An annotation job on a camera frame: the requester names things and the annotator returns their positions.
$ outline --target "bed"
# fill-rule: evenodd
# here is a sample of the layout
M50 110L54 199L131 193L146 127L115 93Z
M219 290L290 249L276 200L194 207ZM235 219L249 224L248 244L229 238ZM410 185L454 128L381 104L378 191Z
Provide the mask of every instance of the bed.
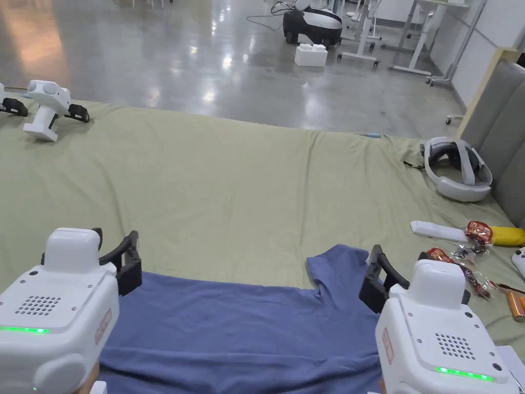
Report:
M32 116L36 105L25 103ZM63 226L102 227L103 252L138 230L145 271L309 289L306 258L336 244L381 244L408 279L421 251L456 248L414 235L412 220L512 225L492 198L450 201L403 165L420 160L418 140L79 103L92 121L58 119L55 144L27 137L25 119L0 116L2 289ZM494 247L479 269L523 288L512 253ZM525 331L504 296L470 305L497 345L525 359Z

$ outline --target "concrete floor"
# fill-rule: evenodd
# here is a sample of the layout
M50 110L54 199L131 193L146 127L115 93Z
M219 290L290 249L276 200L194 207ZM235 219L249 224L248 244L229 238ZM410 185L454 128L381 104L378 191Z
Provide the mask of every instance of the concrete floor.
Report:
M350 58L338 63L339 51L356 50L350 43L332 48L324 68L295 65L295 47L285 43L282 30L245 19L269 14L269 3L135 0L133 7L132 0L1 0L1 80L26 87L30 79L49 79L68 87L73 99L269 125L422 138L454 134L445 125L446 115L460 111L453 93L388 70L393 53L379 45L378 70ZM259 21L278 27L281 18ZM394 42L400 31L378 33Z

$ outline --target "gray headboard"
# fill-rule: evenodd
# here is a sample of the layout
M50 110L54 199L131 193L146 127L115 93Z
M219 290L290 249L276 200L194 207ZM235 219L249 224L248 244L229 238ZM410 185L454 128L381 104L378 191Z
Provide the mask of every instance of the gray headboard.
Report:
M478 150L494 176L493 196L525 229L525 69L496 66L461 139Z

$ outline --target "white remote control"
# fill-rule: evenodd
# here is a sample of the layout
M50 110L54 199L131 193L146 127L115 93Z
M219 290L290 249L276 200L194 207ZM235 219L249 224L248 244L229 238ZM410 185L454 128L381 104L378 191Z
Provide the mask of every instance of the white remote control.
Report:
M512 255L512 263L525 278L525 247L514 252Z
M431 222L420 222L418 220L410 222L410 227L414 234L425 235L427 237L439 238L440 240L450 240L467 242L468 238L462 229L454 227L440 226Z

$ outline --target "green led light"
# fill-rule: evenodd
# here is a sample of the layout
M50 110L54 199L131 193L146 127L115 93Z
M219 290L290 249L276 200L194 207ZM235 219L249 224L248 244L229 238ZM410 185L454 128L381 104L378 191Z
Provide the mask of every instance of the green led light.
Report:
M43 328L27 328L27 327L0 327L0 331L11 331L18 333L35 333L35 334L48 334L49 330Z
M478 375L473 374L472 372L464 372L464 371L458 371L457 369L448 369L443 367L437 367L436 371L441 372L443 374L450 374L450 375L458 375L458 376L465 376L467 378L474 378L479 380L485 380L487 382L493 382L495 381L494 378L487 376L487 375Z

